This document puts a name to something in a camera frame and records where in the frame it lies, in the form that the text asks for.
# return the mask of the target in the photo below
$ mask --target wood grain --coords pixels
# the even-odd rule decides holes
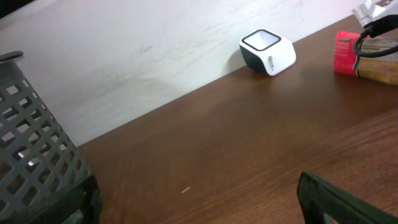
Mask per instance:
[[[303,223],[303,170],[398,215],[398,89],[333,74],[339,29],[361,31],[348,17],[276,77],[241,68],[83,145],[102,222]]]

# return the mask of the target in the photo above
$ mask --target brown wooden surface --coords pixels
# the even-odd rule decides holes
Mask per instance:
[[[398,215],[398,88],[334,75],[339,29],[362,30],[343,19],[276,77],[241,68],[83,145],[102,222],[303,223],[303,170]]]

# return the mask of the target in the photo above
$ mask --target wall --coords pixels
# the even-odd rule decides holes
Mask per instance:
[[[362,1],[59,0],[0,30],[0,53],[25,52],[19,66],[80,145],[244,66],[249,32],[296,41]]]

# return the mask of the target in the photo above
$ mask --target black cable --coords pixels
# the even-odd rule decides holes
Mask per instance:
[[[361,41],[367,37],[368,35],[371,34],[371,27],[368,27],[356,40],[354,44],[354,53],[360,57],[367,57],[367,58],[375,58],[375,57],[382,57],[386,56],[389,54],[393,54],[398,52],[398,45],[395,47],[391,47],[390,49],[387,50],[382,50],[380,52],[363,52],[362,50],[358,49],[358,45],[361,43]]]

